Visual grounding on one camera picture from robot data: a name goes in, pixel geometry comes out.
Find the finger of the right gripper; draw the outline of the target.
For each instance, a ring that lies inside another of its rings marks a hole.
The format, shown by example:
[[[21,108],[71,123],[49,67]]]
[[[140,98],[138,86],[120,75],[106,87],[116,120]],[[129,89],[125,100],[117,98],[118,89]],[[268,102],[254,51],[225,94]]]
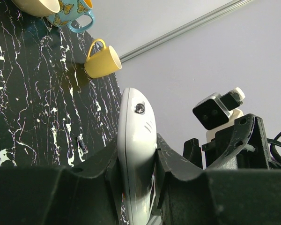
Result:
[[[184,143],[183,157],[199,168],[203,168],[201,147],[199,140],[192,138]]]
[[[207,169],[269,169],[271,161],[263,120],[247,114],[202,145]]]

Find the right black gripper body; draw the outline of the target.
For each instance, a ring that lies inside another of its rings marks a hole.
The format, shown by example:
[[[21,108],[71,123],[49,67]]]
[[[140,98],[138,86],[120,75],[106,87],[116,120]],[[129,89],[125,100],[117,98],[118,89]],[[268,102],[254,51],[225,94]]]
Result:
[[[246,145],[238,153],[237,167],[240,169],[281,169],[281,132],[267,138],[264,130],[255,130]]]

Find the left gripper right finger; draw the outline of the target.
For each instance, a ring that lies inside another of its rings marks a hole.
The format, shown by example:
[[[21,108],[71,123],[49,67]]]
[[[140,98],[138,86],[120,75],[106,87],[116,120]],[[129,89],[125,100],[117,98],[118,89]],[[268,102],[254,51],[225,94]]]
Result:
[[[164,225],[281,225],[281,170],[202,170],[161,137],[156,204]]]

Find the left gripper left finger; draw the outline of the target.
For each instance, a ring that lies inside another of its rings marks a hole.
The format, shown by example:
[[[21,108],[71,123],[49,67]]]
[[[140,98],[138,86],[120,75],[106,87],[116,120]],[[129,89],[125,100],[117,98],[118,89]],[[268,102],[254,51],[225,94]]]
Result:
[[[0,225],[117,225],[117,141],[73,168],[0,167]]]

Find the white remote control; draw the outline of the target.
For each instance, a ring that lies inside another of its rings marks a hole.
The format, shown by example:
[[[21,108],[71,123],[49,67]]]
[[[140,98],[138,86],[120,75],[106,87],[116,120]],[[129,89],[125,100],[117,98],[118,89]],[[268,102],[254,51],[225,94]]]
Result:
[[[135,88],[125,88],[122,94],[117,145],[129,223],[145,225],[155,198],[157,131],[151,104]]]

